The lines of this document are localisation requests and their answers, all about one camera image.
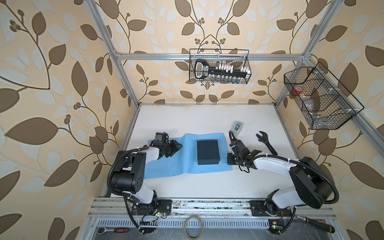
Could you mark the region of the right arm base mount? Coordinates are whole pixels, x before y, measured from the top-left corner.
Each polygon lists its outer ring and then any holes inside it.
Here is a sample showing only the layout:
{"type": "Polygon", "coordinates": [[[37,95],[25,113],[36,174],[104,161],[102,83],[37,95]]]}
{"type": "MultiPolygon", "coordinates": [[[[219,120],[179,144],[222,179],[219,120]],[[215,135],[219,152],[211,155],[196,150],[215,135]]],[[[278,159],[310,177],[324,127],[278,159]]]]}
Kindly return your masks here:
{"type": "Polygon", "coordinates": [[[249,201],[250,209],[253,217],[291,217],[292,211],[289,208],[280,209],[273,202],[265,200],[249,201]]]}

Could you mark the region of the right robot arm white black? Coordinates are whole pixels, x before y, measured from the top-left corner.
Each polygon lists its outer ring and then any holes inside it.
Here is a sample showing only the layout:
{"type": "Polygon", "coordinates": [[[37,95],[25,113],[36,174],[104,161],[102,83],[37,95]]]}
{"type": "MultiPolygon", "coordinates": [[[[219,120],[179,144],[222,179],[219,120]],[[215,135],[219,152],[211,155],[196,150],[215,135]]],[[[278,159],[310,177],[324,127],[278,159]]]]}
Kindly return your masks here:
{"type": "Polygon", "coordinates": [[[283,176],[293,183],[285,190],[276,189],[268,195],[265,205],[272,214],[275,209],[309,206],[319,209],[322,205],[332,205],[339,201],[340,194],[335,183],[315,163],[312,158],[292,160],[278,155],[249,151],[239,139],[231,139],[230,147],[235,162],[240,167],[254,165],[257,170],[265,170],[283,176]]]}

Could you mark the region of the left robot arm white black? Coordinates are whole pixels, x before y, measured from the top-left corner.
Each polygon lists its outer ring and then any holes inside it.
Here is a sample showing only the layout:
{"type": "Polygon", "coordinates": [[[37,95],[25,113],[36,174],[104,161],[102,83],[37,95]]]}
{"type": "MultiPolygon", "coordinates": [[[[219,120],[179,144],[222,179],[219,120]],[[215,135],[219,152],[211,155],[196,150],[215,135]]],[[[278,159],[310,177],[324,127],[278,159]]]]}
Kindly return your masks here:
{"type": "Polygon", "coordinates": [[[182,148],[183,145],[170,140],[167,133],[156,133],[149,145],[119,151],[108,173],[109,191],[133,204],[155,205],[157,193],[144,184],[146,163],[172,157],[182,148]]]}

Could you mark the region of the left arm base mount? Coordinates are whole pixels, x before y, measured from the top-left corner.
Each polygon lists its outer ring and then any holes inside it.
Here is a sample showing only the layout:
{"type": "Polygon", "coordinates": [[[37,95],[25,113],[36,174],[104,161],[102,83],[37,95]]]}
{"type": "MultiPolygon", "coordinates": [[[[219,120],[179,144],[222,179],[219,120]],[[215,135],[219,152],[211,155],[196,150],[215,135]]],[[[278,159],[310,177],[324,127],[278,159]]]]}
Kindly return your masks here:
{"type": "Polygon", "coordinates": [[[165,218],[166,216],[169,216],[171,214],[172,203],[172,200],[160,199],[153,200],[151,204],[134,204],[133,214],[139,216],[156,215],[165,218]]]}

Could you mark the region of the light blue wrapping paper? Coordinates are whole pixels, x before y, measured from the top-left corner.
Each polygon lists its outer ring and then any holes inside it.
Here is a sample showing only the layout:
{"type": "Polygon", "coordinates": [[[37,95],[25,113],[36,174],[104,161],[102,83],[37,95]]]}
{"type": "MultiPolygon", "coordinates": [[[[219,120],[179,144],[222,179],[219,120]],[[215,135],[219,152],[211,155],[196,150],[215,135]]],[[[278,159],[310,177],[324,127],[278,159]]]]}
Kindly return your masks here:
{"type": "Polygon", "coordinates": [[[183,147],[172,157],[162,157],[159,160],[146,163],[145,179],[167,178],[182,174],[205,174],[232,171],[233,167],[227,163],[229,153],[226,137],[223,133],[192,135],[175,138],[183,147]],[[198,141],[217,140],[220,161],[216,165],[198,164],[198,141]]]}

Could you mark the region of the dark blue gift box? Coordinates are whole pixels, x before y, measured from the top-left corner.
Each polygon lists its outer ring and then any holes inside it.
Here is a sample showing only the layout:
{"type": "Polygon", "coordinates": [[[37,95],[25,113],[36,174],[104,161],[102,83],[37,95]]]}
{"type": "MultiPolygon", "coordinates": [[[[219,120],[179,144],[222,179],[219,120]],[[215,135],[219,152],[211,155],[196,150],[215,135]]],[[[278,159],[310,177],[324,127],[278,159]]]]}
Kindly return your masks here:
{"type": "Polygon", "coordinates": [[[198,165],[217,165],[220,162],[220,151],[217,140],[197,141],[198,165]]]}

